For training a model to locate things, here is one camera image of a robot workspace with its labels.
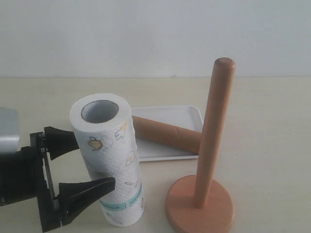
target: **paper towel core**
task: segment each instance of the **paper towel core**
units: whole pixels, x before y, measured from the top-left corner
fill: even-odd
[[[83,120],[89,123],[104,123],[113,119],[119,106],[110,100],[96,100],[88,103],[81,111]]]

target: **table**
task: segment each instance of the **table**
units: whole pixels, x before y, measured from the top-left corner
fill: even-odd
[[[0,79],[0,106],[17,109],[20,146],[45,126],[71,130],[69,111],[80,98],[114,93],[132,107],[195,105],[205,112],[210,78]],[[236,78],[215,179],[232,195],[231,233],[292,233],[311,229],[311,78]],[[98,203],[55,233],[172,233],[165,197],[179,178],[196,172],[196,160],[140,163],[146,208],[134,225],[119,228]],[[80,152],[51,163],[54,183],[89,181]],[[40,233],[36,199],[0,208],[0,232]]]

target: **wooden paper towel holder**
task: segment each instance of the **wooden paper towel holder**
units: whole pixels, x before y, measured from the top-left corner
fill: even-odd
[[[234,217],[228,191],[213,180],[235,62],[214,63],[196,175],[177,180],[166,196],[166,214],[177,233],[227,233]]]

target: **cardboard tube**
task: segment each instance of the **cardboard tube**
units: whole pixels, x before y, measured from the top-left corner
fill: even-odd
[[[132,116],[132,118],[136,137],[199,153],[200,132],[138,116]]]
[[[235,62],[230,58],[219,58],[215,61],[209,86],[196,173],[193,198],[196,208],[203,208],[207,203],[219,153],[234,72]]]

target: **white tray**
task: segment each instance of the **white tray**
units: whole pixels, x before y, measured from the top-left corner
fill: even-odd
[[[199,132],[202,132],[203,128],[200,110],[190,105],[132,108],[132,115]],[[141,162],[198,158],[198,155],[193,152],[171,148],[151,141],[137,139],[136,143]]]

